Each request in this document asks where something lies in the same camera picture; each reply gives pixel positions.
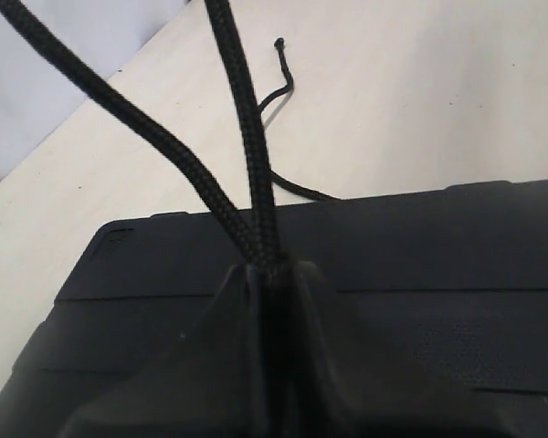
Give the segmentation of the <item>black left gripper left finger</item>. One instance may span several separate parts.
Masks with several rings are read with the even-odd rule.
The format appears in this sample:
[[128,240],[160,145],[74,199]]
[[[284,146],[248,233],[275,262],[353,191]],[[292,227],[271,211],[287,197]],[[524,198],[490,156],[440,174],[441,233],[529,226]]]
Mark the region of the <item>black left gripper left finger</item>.
[[68,436],[264,436],[258,310],[246,269],[230,269],[194,329],[134,377],[74,411]]

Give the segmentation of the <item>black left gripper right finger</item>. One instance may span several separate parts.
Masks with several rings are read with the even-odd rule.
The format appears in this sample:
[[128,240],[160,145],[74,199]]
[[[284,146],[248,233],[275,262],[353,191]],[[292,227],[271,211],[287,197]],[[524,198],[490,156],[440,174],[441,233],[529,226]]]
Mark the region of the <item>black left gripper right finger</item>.
[[312,262],[292,268],[290,314],[303,436],[419,436],[414,364],[376,337]]

